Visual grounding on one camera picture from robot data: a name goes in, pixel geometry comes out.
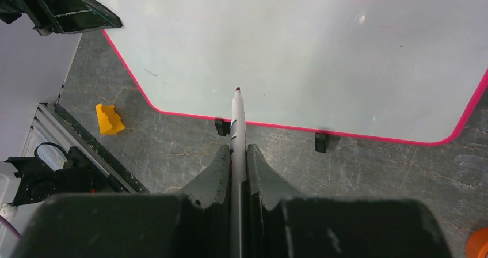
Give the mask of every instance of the orange object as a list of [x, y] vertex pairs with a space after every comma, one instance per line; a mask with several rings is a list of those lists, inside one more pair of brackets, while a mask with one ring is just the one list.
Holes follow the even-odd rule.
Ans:
[[488, 226], [471, 235], [466, 243], [467, 258], [486, 258], [488, 255]]
[[117, 134], [125, 129], [119, 114], [115, 112], [115, 105], [97, 104], [98, 125], [101, 134]]

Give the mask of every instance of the tiled floor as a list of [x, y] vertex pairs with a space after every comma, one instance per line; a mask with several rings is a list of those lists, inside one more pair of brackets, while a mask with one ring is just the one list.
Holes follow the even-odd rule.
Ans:
[[[95, 105], [116, 104], [126, 130], [101, 136]], [[174, 192], [211, 161], [219, 137], [212, 121], [160, 114], [142, 97], [100, 32], [83, 35], [60, 104], [152, 193]], [[408, 197], [436, 215], [455, 257], [488, 226], [488, 94], [461, 136], [439, 147], [334, 138], [327, 154], [314, 134], [247, 127], [268, 163], [302, 192], [320, 196]]]

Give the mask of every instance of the whiteboard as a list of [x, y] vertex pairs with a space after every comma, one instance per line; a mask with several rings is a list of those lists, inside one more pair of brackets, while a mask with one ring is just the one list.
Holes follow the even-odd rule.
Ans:
[[151, 106], [251, 124], [438, 145], [488, 78], [488, 0], [98, 0]]

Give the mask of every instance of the marker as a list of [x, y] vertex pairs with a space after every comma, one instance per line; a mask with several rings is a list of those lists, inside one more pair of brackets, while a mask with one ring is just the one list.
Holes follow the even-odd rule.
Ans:
[[232, 100], [232, 120], [230, 127], [230, 158], [232, 165], [232, 194], [230, 211], [230, 257], [243, 257], [243, 195], [242, 183], [246, 174], [246, 120], [241, 88], [237, 87]]

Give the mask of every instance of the yellow object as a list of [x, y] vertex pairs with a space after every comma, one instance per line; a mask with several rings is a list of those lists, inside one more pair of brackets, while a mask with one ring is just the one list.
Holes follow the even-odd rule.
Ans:
[[117, 134], [125, 129], [119, 114], [115, 113], [115, 105], [97, 104], [98, 125], [101, 134]]

